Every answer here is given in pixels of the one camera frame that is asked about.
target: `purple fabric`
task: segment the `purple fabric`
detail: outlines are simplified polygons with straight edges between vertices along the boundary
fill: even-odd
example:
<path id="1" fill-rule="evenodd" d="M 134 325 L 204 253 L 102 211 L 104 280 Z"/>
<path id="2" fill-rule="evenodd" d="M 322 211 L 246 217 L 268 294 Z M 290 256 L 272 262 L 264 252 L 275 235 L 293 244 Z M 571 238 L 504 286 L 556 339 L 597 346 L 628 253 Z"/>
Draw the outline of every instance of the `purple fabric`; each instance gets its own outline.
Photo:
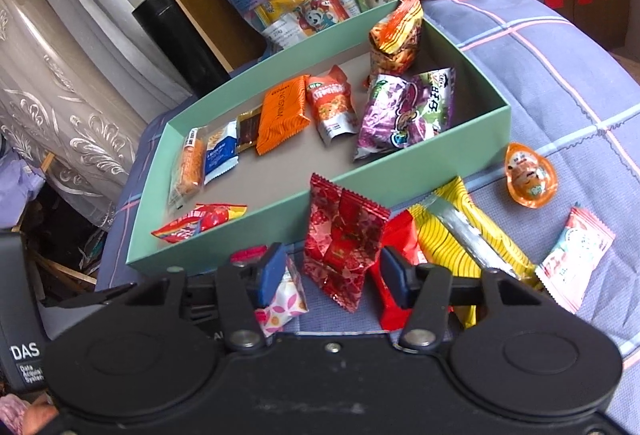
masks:
<path id="1" fill-rule="evenodd" d="M 28 202 L 38 195 L 44 173 L 13 150 L 0 158 L 0 229 L 14 227 Z"/>

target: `pink candy wrapper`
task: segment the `pink candy wrapper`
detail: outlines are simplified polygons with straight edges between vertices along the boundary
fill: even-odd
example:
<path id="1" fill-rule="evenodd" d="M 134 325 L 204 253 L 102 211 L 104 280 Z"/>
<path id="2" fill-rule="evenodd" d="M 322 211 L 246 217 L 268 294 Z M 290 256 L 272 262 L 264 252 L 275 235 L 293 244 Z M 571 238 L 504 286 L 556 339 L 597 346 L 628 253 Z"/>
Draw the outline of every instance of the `pink candy wrapper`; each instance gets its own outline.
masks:
<path id="1" fill-rule="evenodd" d="M 576 313 L 591 273 L 616 235 L 590 211 L 572 208 L 564 230 L 536 275 L 561 307 Z"/>
<path id="2" fill-rule="evenodd" d="M 287 268 L 276 296 L 271 305 L 264 309 L 256 309 L 255 317 L 258 319 L 262 332 L 266 337 L 282 330 L 283 326 L 296 316 L 309 312 L 306 306 L 305 290 L 302 287 L 302 278 L 295 264 L 287 256 Z"/>

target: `mint green box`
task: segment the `mint green box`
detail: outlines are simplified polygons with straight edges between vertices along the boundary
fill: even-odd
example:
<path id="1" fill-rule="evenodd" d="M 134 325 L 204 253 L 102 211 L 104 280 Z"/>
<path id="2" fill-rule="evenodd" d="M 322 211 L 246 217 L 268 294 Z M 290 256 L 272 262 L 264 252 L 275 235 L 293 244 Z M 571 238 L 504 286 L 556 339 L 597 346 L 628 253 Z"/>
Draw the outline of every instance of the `mint green box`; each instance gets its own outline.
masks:
<path id="1" fill-rule="evenodd" d="M 164 128 L 151 163 L 131 235 L 127 264 L 145 274 L 172 265 L 190 274 L 209 271 L 252 245 L 303 240 L 308 221 L 308 178 L 314 171 L 384 206 L 396 206 L 427 193 L 456 175 L 468 176 L 500 162 L 510 140 L 511 107 L 464 53 L 425 20 L 416 72 L 455 67 L 454 124 L 433 139 L 370 162 L 351 162 L 354 136 L 334 139 L 329 148 L 314 124 L 272 152 L 240 154 L 239 165 L 207 185 L 195 202 L 246 203 L 245 216 L 169 245 L 151 235 L 169 220 L 171 172 L 185 136 L 194 126 L 218 119 L 221 124 L 260 104 L 262 93 L 300 73 L 321 73 L 334 62 L 364 79 L 368 71 L 368 32 L 389 14 L 391 3 L 324 30 L 265 60 L 191 105 Z M 366 98 L 360 81 L 350 76 L 354 105 Z"/>

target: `orange wafer package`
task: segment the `orange wafer package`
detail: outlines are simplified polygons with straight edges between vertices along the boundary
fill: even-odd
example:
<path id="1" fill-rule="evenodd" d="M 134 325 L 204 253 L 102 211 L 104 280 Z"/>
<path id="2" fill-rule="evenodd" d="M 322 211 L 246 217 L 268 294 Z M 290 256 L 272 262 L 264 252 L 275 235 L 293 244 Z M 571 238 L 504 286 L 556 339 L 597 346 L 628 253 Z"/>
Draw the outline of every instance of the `orange wafer package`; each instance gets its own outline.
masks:
<path id="1" fill-rule="evenodd" d="M 273 150 L 311 122 L 305 117 L 307 78 L 303 75 L 287 80 L 265 94 L 255 146 L 258 155 Z"/>

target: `purple snack bag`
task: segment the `purple snack bag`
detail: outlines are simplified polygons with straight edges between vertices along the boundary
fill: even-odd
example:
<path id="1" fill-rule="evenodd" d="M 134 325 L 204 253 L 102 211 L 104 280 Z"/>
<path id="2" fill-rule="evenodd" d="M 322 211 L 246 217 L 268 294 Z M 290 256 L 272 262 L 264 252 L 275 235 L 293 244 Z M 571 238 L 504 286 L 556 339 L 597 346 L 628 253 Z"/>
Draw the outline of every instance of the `purple snack bag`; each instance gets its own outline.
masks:
<path id="1" fill-rule="evenodd" d="M 394 152 L 434 136 L 424 118 L 431 92 L 421 78 L 405 81 L 379 74 L 370 87 L 354 160 Z"/>

